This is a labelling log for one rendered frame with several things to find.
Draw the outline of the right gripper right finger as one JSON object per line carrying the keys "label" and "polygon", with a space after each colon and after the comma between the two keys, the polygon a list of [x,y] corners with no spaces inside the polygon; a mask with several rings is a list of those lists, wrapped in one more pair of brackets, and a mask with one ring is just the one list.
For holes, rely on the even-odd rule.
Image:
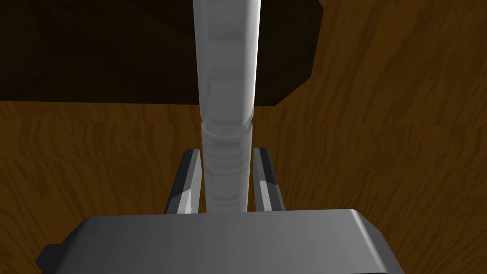
{"label": "right gripper right finger", "polygon": [[266,148],[253,149],[253,183],[256,211],[284,211],[273,162]]}

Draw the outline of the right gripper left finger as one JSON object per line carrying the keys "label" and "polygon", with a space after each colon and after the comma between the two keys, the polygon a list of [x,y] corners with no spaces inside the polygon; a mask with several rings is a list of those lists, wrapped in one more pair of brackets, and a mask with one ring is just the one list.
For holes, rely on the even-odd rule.
{"label": "right gripper left finger", "polygon": [[164,213],[197,214],[199,211],[200,191],[200,150],[187,149],[180,160]]}

